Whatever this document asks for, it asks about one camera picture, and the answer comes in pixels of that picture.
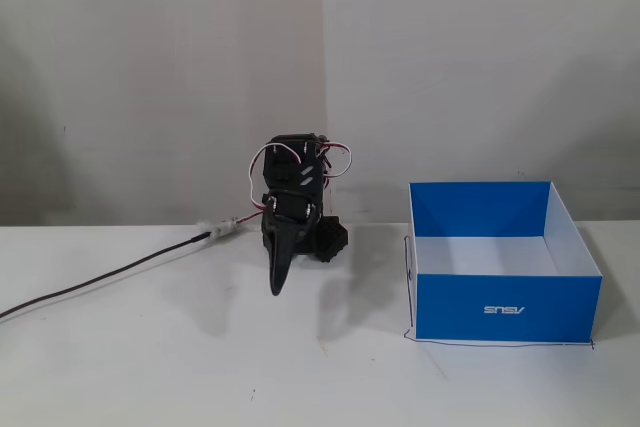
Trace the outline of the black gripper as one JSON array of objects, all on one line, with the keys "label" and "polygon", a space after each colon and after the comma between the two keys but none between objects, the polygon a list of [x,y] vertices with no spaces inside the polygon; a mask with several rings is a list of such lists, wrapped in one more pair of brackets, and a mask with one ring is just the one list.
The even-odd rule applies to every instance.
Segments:
[{"label": "black gripper", "polygon": [[265,206],[261,228],[269,257],[269,285],[272,295],[278,296],[296,259],[311,253],[310,226],[319,219],[321,195],[273,191],[263,194],[261,200]]}]

